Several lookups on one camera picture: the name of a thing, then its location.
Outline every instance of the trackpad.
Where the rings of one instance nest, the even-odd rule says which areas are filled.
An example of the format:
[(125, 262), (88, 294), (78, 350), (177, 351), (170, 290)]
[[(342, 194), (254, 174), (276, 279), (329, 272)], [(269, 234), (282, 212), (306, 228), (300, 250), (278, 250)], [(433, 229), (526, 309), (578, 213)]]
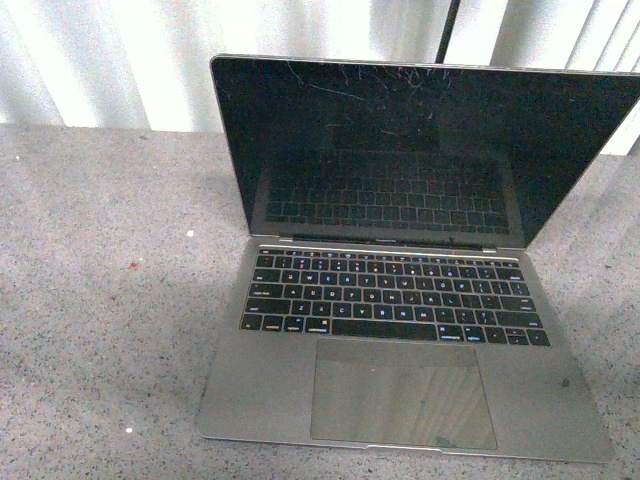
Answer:
[(318, 340), (316, 440), (495, 450), (473, 347)]

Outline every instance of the laptop screen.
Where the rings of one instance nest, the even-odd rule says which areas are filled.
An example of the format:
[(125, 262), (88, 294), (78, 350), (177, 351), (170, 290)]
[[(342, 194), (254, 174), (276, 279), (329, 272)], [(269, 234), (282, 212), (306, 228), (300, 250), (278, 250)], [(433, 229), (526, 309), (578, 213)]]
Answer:
[(253, 234), (526, 247), (640, 76), (247, 57), (211, 62)]

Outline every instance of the space bar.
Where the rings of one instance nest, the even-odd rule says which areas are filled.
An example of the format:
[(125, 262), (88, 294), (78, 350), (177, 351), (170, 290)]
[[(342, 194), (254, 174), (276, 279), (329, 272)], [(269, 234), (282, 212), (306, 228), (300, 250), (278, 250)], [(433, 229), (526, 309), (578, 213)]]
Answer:
[(426, 323), (376, 322), (374, 320), (333, 320), (334, 335), (355, 337), (437, 340), (436, 327)]

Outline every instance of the silver laptop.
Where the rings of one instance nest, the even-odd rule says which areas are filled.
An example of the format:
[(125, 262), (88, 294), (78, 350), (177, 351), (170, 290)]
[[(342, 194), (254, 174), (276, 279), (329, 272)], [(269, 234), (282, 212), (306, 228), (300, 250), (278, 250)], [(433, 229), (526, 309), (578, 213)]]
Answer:
[(526, 247), (640, 77), (239, 56), (211, 70), (251, 237), (202, 436), (611, 458)]

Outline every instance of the laptop display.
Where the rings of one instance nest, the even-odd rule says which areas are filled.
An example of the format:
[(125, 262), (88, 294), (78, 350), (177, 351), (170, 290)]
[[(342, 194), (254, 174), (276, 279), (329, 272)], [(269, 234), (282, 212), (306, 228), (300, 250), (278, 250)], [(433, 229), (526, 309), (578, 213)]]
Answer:
[(225, 58), (213, 74), (253, 233), (447, 246), (526, 247), (639, 94), (624, 75)]

